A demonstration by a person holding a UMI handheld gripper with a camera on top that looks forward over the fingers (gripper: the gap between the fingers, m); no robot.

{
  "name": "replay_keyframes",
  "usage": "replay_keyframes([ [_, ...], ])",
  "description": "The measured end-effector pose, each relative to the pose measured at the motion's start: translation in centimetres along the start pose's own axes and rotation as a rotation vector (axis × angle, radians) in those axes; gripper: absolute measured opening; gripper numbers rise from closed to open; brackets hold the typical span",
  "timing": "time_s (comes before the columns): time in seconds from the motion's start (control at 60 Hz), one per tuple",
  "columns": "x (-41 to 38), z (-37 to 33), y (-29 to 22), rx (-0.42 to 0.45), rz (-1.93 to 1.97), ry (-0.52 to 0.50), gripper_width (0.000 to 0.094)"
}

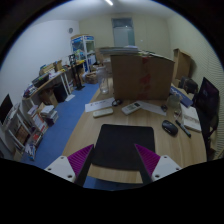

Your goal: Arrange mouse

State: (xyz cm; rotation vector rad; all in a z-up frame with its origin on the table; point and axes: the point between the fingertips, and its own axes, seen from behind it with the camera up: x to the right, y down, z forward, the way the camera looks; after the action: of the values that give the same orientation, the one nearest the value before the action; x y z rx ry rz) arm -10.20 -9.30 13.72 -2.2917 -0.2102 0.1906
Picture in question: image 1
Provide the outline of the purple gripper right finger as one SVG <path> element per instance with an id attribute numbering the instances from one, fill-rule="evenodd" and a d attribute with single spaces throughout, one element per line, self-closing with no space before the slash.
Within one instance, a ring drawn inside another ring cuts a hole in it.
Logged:
<path id="1" fill-rule="evenodd" d="M 181 170 L 168 155 L 159 156 L 151 150 L 136 144 L 135 148 L 153 182 Z"/>

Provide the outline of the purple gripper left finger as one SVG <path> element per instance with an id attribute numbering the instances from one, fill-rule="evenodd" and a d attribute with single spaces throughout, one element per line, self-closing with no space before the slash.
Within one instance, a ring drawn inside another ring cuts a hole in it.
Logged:
<path id="1" fill-rule="evenodd" d="M 86 146 L 70 156 L 59 156 L 45 170 L 78 186 L 86 179 L 87 167 L 90 164 L 90 154 L 94 145 Z"/>

